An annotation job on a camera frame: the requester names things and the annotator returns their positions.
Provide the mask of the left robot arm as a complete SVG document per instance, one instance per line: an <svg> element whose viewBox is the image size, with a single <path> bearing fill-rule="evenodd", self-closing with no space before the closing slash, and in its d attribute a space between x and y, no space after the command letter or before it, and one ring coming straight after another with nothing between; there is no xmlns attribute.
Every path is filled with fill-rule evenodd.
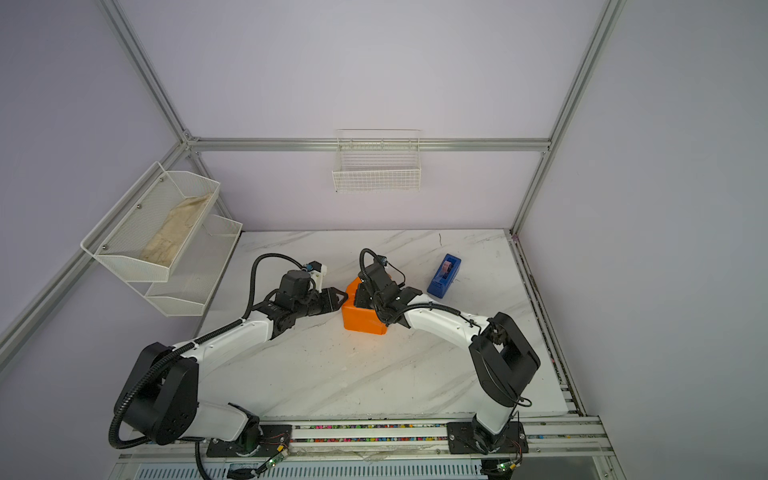
<svg viewBox="0 0 768 480"><path fill-rule="evenodd" d="M249 348L276 339L298 320L339 311L347 292L322 281L318 271L290 270L241 318L185 343L145 347L116 400L109 444L129 449L177 440L255 442L259 417L231 401L202 400L201 380Z"/></svg>

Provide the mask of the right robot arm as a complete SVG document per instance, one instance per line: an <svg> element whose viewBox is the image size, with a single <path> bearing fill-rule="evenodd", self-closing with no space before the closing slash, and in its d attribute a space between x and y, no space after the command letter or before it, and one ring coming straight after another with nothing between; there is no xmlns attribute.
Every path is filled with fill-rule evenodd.
<svg viewBox="0 0 768 480"><path fill-rule="evenodd" d="M379 257L360 263L363 299L380 323L424 331L468 352L484 392L470 422L470 447L482 454L499 451L513 413L528 401L524 390L541 366L533 346L511 316L485 317L439 304L393 280L386 267Z"/></svg>

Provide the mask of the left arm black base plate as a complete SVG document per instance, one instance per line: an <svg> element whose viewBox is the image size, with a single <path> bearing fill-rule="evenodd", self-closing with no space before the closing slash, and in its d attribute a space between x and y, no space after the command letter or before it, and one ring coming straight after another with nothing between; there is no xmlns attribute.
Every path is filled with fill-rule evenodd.
<svg viewBox="0 0 768 480"><path fill-rule="evenodd" d="M267 458L287 448L291 442L290 424L260 424L246 429L236 440L213 440L206 450L208 458Z"/></svg>

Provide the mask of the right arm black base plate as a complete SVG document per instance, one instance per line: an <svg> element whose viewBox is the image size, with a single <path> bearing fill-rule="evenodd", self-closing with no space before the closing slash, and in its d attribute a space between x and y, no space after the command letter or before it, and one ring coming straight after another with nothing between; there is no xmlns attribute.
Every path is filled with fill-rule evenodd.
<svg viewBox="0 0 768 480"><path fill-rule="evenodd" d="M499 433L491 433L478 422L449 422L446 426L451 454L526 454L527 434L519 421L509 421Z"/></svg>

